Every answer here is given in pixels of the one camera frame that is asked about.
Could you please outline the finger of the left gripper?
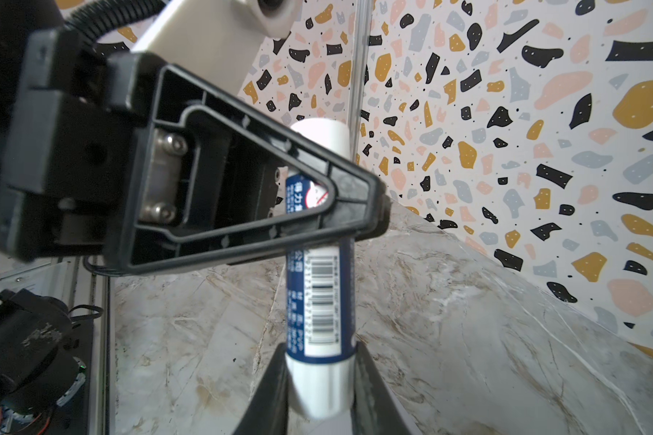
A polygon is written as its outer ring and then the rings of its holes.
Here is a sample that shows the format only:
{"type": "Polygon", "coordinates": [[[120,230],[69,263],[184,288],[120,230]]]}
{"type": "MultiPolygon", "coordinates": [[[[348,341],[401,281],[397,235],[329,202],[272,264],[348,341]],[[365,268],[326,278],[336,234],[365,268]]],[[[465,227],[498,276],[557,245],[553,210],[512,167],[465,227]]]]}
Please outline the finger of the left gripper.
{"type": "Polygon", "coordinates": [[[116,54],[107,72],[106,101],[134,129],[103,248],[110,273],[241,264],[386,231],[382,181],[243,103],[237,62],[214,61],[203,78],[116,54]]]}

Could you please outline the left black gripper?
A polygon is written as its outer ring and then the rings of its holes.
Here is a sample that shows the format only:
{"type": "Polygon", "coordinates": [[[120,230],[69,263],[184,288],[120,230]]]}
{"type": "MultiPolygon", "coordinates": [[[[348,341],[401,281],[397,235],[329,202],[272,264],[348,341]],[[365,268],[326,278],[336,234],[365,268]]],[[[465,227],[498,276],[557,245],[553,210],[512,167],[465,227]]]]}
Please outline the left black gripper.
{"type": "Polygon", "coordinates": [[[157,72],[154,54],[99,56],[65,28],[31,34],[0,170],[0,251],[102,252],[157,72]]]}

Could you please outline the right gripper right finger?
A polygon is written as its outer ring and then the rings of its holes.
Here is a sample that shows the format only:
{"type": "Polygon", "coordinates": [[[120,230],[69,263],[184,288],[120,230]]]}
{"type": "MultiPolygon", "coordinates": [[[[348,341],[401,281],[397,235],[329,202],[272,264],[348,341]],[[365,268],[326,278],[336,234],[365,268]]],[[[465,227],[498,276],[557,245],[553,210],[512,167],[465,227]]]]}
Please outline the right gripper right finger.
{"type": "Polygon", "coordinates": [[[355,358],[354,404],[351,408],[352,431],[355,435],[410,434],[402,413],[387,389],[375,361],[358,342],[355,358]]]}

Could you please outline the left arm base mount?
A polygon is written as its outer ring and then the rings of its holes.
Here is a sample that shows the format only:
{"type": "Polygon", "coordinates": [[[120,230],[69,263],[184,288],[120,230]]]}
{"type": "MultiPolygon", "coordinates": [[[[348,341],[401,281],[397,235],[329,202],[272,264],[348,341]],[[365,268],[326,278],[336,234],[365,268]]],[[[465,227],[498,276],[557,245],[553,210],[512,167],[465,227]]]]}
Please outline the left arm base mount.
{"type": "Polygon", "coordinates": [[[0,291],[0,434],[89,431],[94,322],[102,315],[91,304],[0,291]]]}

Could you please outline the blue white glue stick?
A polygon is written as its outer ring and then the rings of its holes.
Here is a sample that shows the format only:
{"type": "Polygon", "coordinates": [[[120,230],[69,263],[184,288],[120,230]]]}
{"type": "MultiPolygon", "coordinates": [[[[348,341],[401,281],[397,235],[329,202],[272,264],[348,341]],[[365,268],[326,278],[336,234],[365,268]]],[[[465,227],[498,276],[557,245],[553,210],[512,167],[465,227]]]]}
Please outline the blue white glue stick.
{"type": "Polygon", "coordinates": [[[288,401],[305,418],[326,420],[355,399],[354,242],[287,255],[288,401]]]}

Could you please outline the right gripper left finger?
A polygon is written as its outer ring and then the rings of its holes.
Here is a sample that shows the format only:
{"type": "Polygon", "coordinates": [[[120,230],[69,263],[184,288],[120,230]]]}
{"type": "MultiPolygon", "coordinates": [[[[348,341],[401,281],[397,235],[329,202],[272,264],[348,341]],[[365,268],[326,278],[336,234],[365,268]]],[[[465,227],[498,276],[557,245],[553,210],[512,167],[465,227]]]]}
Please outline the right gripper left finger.
{"type": "Polygon", "coordinates": [[[278,345],[234,435],[288,433],[286,344],[278,345]]]}

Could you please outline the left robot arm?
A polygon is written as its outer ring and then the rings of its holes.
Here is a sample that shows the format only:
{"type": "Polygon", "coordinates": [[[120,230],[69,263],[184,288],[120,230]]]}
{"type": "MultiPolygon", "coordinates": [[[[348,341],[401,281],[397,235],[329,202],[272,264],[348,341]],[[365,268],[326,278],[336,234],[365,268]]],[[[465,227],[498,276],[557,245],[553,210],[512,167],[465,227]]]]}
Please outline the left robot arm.
{"type": "Polygon", "coordinates": [[[152,275],[387,230],[384,183],[241,101],[297,1],[0,1],[0,251],[152,275]]]}

